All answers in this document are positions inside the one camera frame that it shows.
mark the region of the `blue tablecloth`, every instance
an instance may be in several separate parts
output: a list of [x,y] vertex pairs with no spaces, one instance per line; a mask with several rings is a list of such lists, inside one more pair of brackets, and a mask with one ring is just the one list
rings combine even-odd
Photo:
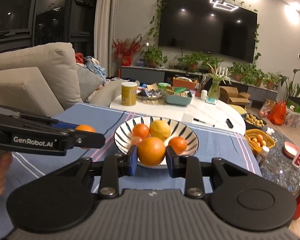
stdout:
[[[141,116],[141,114],[79,103],[55,118],[63,122],[88,124],[94,127],[97,132],[106,133],[106,143],[103,148],[90,150],[75,148],[69,150],[65,157],[14,152],[14,160],[7,173],[6,190],[0,197],[0,239],[5,237],[13,228],[6,212],[5,203],[15,188],[74,162],[83,154],[84,156],[91,156],[93,161],[101,161],[106,156],[118,152],[113,140],[114,131],[122,122],[136,116]],[[243,136],[215,128],[194,124],[187,125],[193,129],[199,138],[199,149],[195,156],[200,161],[210,162],[213,157],[222,157],[261,176],[258,164]],[[99,177],[95,179],[92,192],[97,192],[98,185]],[[120,178],[119,185],[120,189],[180,188],[183,191],[184,179],[170,178],[168,170],[155,170],[138,166],[136,175]],[[212,192],[208,178],[204,178],[204,186],[207,193]]]

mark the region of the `table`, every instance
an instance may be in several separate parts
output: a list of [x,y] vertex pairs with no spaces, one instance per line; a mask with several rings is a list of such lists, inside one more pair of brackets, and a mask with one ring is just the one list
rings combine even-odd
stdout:
[[[245,134],[246,124],[241,115],[228,104],[218,100],[216,105],[208,104],[200,98],[193,97],[188,106],[163,105],[152,106],[137,102],[134,106],[123,106],[121,104],[121,95],[118,96],[111,104],[110,108],[131,111],[151,116],[160,116],[165,118],[181,121],[183,114],[192,114],[196,119],[211,123],[215,128],[237,132],[241,135]],[[233,128],[229,128],[226,124],[226,119],[230,119]],[[193,124],[205,125],[201,122],[193,121]]]
[[[104,134],[106,143],[101,149],[84,150],[76,147],[69,150],[64,157],[14,152],[13,163],[7,173],[6,190],[0,197],[0,239],[13,229],[5,204],[14,189],[70,164],[81,156],[91,157],[93,161],[102,161],[106,156],[118,152],[113,140],[115,129],[128,119],[142,115],[78,103],[55,118],[63,122],[88,124],[96,131]],[[253,153],[242,135],[196,124],[191,124],[190,127],[199,138],[199,150],[195,156],[200,161],[210,162],[213,157],[221,157],[261,176]],[[91,190],[94,193],[98,190],[99,180],[100,177],[95,177]],[[203,178],[203,182],[205,191],[207,193],[212,192],[209,178]],[[183,178],[170,178],[168,170],[148,169],[141,166],[137,167],[135,176],[119,179],[120,190],[123,188],[179,188],[183,191],[184,183],[185,179]]]
[[300,168],[293,166],[292,159],[283,152],[284,142],[293,142],[278,131],[273,136],[278,141],[260,167],[262,177],[296,193],[300,190]]

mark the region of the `wall-mounted tv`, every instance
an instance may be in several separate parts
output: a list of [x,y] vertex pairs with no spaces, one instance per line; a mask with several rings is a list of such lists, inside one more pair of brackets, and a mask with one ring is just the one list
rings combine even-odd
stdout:
[[218,0],[162,0],[159,46],[252,63],[257,14]]

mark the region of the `gray pillow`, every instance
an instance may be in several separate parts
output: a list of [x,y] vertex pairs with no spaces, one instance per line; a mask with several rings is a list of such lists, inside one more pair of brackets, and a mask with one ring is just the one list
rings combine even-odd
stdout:
[[78,80],[80,87],[80,97],[85,101],[100,85],[103,84],[103,78],[90,70],[77,65]]

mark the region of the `black pen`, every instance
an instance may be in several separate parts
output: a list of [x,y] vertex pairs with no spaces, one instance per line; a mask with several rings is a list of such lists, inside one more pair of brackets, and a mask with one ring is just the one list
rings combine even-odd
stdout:
[[213,126],[213,127],[215,127],[215,125],[214,125],[214,124],[207,123],[207,122],[205,122],[205,121],[201,121],[201,120],[199,120],[199,119],[196,119],[196,118],[194,118],[193,120],[195,120],[195,121],[197,121],[197,122],[202,122],[202,123],[205,123],[205,124],[207,124],[207,125],[210,125],[210,126]]

